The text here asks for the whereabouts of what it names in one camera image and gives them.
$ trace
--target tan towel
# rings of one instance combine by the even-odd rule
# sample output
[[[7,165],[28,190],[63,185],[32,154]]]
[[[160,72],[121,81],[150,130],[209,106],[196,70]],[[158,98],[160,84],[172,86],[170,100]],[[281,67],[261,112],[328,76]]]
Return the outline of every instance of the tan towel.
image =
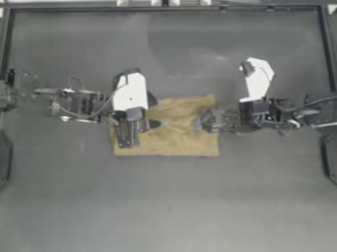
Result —
[[[115,155],[218,157],[218,134],[194,128],[196,119],[213,108],[212,94],[161,99],[158,108],[146,111],[146,118],[162,121],[164,125],[139,134],[139,147],[121,149],[111,127]]]

